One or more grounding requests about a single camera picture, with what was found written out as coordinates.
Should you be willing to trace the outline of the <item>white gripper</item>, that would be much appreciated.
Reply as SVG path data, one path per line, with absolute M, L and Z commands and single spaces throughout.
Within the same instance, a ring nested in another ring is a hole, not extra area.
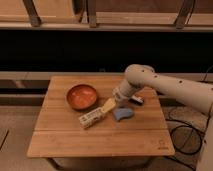
M 116 87 L 114 90 L 113 90 L 113 97 L 114 98 L 109 98 L 105 103 L 104 105 L 102 106 L 102 112 L 103 113 L 107 113 L 109 112 L 110 110 L 112 110 L 115 106 L 116 106 L 116 103 L 119 105 L 119 106 L 125 106 L 129 100 L 129 97 L 128 96 L 125 96 L 123 95 L 119 88 Z

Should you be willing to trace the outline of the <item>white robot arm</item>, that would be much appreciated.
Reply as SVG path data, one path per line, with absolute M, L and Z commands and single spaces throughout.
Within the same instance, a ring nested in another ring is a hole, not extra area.
M 213 85 L 157 74 L 150 66 L 132 64 L 126 68 L 124 79 L 113 90 L 112 97 L 104 103 L 103 111 L 121 105 L 144 87 L 151 87 L 208 117 L 196 171 L 213 171 Z

